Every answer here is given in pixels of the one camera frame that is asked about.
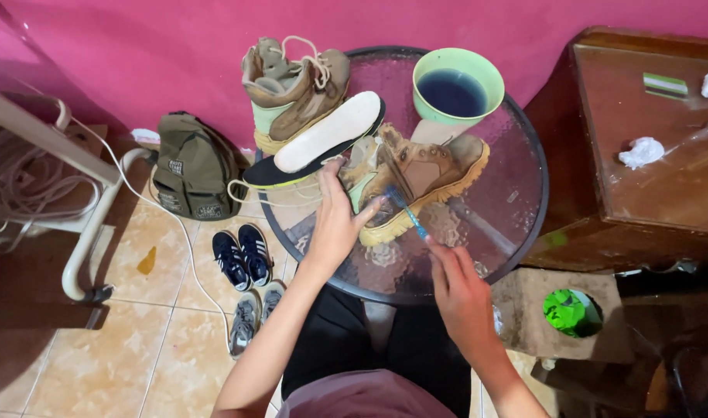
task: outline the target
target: toothbrush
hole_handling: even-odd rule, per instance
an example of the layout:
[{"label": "toothbrush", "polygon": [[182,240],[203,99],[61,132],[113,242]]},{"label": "toothbrush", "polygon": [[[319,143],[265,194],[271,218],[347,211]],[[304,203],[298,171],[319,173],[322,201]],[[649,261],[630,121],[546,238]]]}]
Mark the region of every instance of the toothbrush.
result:
[{"label": "toothbrush", "polygon": [[403,196],[398,192],[398,189],[396,189],[395,186],[393,185],[388,185],[385,188],[385,195],[387,198],[392,199],[395,201],[395,203],[405,211],[406,214],[408,214],[408,217],[410,218],[411,222],[414,223],[416,226],[416,232],[419,233],[419,236],[421,237],[422,240],[426,240],[426,236],[429,234],[426,232],[426,228],[421,226],[419,223],[419,220],[416,218],[413,212],[408,208],[408,205],[405,203],[405,199]]}]

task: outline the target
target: pink shirt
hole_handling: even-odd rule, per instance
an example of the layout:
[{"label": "pink shirt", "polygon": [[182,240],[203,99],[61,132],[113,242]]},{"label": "pink shirt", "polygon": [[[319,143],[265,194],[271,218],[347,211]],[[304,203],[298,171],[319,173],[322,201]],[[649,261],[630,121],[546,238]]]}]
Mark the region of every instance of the pink shirt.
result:
[{"label": "pink shirt", "polygon": [[389,370],[339,373],[294,391],[277,418],[411,416],[456,418],[427,391]]}]

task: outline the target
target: black pants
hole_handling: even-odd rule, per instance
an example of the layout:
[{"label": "black pants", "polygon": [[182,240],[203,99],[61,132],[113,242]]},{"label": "black pants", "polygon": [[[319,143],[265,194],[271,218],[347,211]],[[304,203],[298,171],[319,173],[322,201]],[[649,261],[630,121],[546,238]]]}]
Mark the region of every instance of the black pants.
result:
[{"label": "black pants", "polygon": [[284,370],[282,399],[328,375],[386,368],[424,388],[458,417],[470,413],[470,365],[436,307],[396,311],[384,356],[373,351],[358,298],[324,286]]}]

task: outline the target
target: olive green backpack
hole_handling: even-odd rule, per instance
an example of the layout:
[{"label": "olive green backpack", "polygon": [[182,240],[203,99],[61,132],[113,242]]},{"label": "olive green backpack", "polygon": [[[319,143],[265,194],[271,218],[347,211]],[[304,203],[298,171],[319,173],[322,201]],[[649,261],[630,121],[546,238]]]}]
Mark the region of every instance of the olive green backpack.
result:
[{"label": "olive green backpack", "polygon": [[[170,212],[199,221],[228,219],[240,203],[228,195],[228,183],[239,176],[225,138],[185,111],[165,115],[158,124],[161,146],[153,176],[158,203]],[[247,187],[233,185],[238,199]]]}]

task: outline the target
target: wooden cabinet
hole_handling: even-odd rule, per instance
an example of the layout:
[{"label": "wooden cabinet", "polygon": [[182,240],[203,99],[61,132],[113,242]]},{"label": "wooden cabinet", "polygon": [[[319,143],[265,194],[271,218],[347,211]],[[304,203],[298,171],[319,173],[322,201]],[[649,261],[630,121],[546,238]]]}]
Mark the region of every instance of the wooden cabinet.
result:
[{"label": "wooden cabinet", "polygon": [[[644,73],[681,81],[687,93],[646,91]],[[706,73],[708,39],[592,27],[569,44],[525,109],[547,156],[550,197],[523,264],[624,271],[708,260]],[[641,137],[666,154],[632,170],[618,155]]]}]

